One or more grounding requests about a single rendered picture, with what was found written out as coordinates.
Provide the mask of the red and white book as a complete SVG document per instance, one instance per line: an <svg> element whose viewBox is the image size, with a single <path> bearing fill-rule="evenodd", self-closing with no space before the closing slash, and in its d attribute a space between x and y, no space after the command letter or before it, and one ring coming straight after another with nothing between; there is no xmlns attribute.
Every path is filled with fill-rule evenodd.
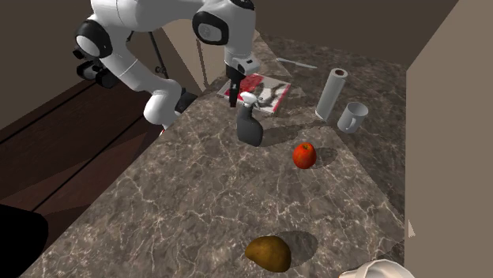
<svg viewBox="0 0 493 278"><path fill-rule="evenodd" d="M242 92L250 92L258 98L256 110L274 114L290 87L288 82L254 73L241 80L237 104L243 104Z"/></svg>

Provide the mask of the white mug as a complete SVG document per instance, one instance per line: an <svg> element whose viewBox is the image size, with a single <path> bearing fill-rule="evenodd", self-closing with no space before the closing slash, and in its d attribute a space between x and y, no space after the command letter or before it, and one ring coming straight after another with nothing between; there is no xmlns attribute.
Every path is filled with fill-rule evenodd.
<svg viewBox="0 0 493 278"><path fill-rule="evenodd" d="M350 102L337 122L337 127L344 133L355 133L368 115L368 108L360 102Z"/></svg>

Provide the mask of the red apple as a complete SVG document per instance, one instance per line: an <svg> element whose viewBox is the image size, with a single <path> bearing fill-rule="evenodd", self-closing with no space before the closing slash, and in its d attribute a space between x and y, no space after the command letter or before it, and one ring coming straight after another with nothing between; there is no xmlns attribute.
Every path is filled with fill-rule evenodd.
<svg viewBox="0 0 493 278"><path fill-rule="evenodd" d="M299 144L292 153L293 163L301 169L308 169L316 163L317 153L311 143Z"/></svg>

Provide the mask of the grey spray bottle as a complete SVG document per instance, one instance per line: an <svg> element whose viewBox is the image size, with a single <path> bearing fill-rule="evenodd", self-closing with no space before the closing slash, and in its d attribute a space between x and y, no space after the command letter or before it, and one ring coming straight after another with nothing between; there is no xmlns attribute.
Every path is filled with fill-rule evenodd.
<svg viewBox="0 0 493 278"><path fill-rule="evenodd" d="M250 92L241 92L243 105L237 115L237 137L248 145L258 147L263 139L262 124L253 117L253 109L258 107L258 98Z"/></svg>

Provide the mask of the black rounded object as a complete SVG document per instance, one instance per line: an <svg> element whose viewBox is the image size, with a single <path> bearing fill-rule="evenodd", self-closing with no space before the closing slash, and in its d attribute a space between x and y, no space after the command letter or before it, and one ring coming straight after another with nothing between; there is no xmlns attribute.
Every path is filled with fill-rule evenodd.
<svg viewBox="0 0 493 278"><path fill-rule="evenodd" d="M18 278L41 255L47 236L39 213L0 205L0 278Z"/></svg>

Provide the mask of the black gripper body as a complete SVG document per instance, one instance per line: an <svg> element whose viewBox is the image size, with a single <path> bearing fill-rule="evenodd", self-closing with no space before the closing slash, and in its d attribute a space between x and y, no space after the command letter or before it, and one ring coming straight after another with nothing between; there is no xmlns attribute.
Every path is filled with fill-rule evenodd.
<svg viewBox="0 0 493 278"><path fill-rule="evenodd" d="M235 67L226 65L226 76L231 81L231 87L233 89L239 90L240 82L242 79L245 78L245 74L237 70Z"/></svg>

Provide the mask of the white ceramic vessel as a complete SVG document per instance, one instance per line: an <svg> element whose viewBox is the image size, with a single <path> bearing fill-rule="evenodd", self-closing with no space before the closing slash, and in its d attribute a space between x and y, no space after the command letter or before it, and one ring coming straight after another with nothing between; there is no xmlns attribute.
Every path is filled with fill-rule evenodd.
<svg viewBox="0 0 493 278"><path fill-rule="evenodd" d="M405 267L387 259L369 261L355 270L345 271L338 278L415 278Z"/></svg>

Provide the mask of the brown potato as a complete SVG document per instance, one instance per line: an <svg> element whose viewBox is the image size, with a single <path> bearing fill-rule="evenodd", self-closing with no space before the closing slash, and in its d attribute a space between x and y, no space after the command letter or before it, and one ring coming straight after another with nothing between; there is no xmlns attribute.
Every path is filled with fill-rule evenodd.
<svg viewBox="0 0 493 278"><path fill-rule="evenodd" d="M277 236L262 236L251 241L245 256L270 272L286 272L292 263L288 244Z"/></svg>

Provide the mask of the white butter knife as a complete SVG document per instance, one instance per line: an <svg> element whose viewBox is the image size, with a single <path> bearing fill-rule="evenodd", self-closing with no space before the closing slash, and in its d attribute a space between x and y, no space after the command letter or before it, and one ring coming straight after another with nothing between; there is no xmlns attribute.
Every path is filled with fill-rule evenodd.
<svg viewBox="0 0 493 278"><path fill-rule="evenodd" d="M301 67L308 68L308 69L317 69L318 68L317 66L308 65L308 64L305 64L305 63L302 63L302 62L296 62L296 61L288 60L288 59L285 59L285 58L277 58L277 61L278 62L290 63L290 64L293 64L293 65L301 66Z"/></svg>

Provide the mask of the white paper towel roll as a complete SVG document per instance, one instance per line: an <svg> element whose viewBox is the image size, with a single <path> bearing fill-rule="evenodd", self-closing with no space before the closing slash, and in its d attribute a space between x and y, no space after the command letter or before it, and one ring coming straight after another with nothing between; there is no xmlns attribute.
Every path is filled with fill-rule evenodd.
<svg viewBox="0 0 493 278"><path fill-rule="evenodd" d="M315 114L323 121L327 122L331 111L341 93L346 82L348 72L341 68L334 68L330 71L325 87L315 109Z"/></svg>

